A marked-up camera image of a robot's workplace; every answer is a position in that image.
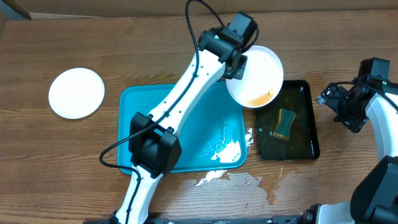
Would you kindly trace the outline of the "white plate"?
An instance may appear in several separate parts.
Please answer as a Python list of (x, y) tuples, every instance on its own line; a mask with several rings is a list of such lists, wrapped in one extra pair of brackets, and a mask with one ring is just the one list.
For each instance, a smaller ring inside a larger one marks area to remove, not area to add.
[(96, 72), (87, 68), (72, 68), (52, 82), (48, 100), (57, 115), (66, 119), (81, 119), (94, 113), (104, 96), (104, 82)]
[(280, 92), (284, 69), (280, 58), (271, 49), (252, 46), (244, 55), (248, 58), (240, 80), (226, 80), (231, 97), (247, 108), (269, 104)]

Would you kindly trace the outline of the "green yellow sponge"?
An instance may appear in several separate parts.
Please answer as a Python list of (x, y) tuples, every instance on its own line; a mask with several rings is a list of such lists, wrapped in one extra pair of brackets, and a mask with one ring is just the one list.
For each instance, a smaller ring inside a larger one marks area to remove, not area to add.
[(281, 108), (279, 110), (279, 117), (277, 124), (272, 131), (272, 135), (279, 139), (289, 140), (290, 139), (290, 130), (294, 119), (296, 117), (296, 113), (291, 110), (287, 110), (285, 108)]

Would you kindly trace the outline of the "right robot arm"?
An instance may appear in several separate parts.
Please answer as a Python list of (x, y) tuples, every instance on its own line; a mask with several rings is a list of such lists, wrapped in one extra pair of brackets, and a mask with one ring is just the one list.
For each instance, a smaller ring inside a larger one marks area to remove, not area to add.
[(371, 124), (378, 162), (349, 201), (312, 205), (292, 223), (397, 224), (397, 84), (389, 69), (388, 60), (365, 59), (351, 81), (331, 82), (317, 96), (352, 133)]

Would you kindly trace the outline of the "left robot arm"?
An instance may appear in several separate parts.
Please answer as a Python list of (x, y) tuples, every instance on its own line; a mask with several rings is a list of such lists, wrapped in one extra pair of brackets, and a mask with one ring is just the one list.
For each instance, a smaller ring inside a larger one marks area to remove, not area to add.
[(178, 162), (182, 147), (178, 136), (192, 109), (207, 90), (222, 78), (240, 80), (247, 57), (243, 54), (258, 37), (254, 19), (238, 12), (228, 26), (211, 28), (194, 37), (195, 53), (170, 93), (147, 115), (137, 112), (129, 136), (114, 143), (129, 144), (131, 181), (124, 202), (110, 223), (144, 223), (156, 187)]

